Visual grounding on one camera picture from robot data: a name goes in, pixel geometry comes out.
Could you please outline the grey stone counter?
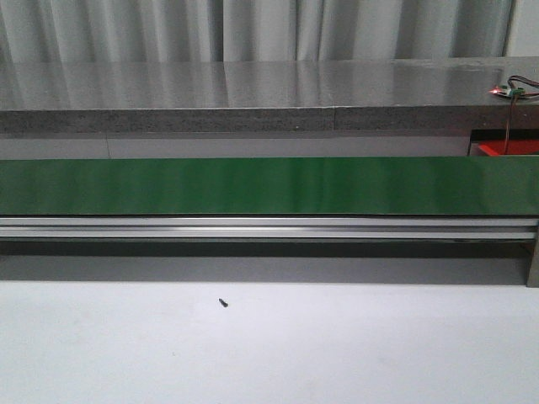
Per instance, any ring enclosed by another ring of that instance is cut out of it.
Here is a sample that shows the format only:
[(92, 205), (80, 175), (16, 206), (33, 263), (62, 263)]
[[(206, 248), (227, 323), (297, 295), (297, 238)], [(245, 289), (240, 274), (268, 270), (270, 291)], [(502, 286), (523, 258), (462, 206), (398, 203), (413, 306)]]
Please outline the grey stone counter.
[(4, 133), (497, 130), (537, 101), (492, 94), (535, 57), (30, 62), (1, 66)]

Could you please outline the red plastic bin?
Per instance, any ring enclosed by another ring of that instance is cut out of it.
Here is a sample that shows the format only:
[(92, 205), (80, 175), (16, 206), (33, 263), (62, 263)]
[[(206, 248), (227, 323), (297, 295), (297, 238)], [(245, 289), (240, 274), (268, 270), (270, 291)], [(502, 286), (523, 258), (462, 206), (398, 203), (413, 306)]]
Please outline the red plastic bin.
[(477, 144), (480, 153), (490, 157), (497, 156), (537, 156), (538, 140), (481, 141)]

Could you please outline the aluminium conveyor side rail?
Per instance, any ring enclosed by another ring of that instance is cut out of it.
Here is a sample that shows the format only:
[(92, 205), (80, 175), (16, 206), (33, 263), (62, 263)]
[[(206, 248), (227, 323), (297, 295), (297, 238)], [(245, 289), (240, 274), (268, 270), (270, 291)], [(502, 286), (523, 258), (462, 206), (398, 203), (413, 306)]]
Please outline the aluminium conveyor side rail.
[(3, 217), (3, 238), (357, 239), (528, 241), (536, 218)]

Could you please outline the grey conveyor support leg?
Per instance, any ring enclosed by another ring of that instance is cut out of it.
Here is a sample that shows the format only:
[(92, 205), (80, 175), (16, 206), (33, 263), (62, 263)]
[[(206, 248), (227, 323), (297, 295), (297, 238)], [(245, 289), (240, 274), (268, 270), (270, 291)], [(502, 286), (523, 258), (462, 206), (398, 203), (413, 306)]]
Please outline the grey conveyor support leg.
[(527, 251), (531, 255), (530, 266), (527, 275), (526, 286), (529, 288), (539, 287), (539, 240), (538, 234), (535, 235), (534, 241), (529, 244)]

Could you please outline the grey curtain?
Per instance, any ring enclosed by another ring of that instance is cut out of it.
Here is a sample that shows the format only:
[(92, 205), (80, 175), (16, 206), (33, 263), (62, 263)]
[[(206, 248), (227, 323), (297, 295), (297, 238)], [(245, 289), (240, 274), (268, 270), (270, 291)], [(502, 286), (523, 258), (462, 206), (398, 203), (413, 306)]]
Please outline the grey curtain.
[(502, 56), (511, 1), (4, 1), (4, 62)]

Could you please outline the small green circuit board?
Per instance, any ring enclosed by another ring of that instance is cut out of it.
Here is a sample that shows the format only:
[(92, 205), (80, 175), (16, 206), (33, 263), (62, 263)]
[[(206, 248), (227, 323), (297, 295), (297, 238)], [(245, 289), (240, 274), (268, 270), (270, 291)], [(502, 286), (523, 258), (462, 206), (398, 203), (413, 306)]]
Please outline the small green circuit board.
[(506, 85), (496, 86), (489, 91), (492, 95), (501, 98), (518, 98), (523, 96), (526, 91), (524, 88), (511, 87)]

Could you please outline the green conveyor belt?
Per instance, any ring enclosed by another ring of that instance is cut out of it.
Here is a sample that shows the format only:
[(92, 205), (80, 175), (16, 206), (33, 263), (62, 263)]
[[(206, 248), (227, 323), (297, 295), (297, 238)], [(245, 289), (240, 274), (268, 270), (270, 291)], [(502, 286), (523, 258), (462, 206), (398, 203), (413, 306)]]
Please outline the green conveyor belt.
[(538, 213), (536, 157), (6, 160), (3, 215)]

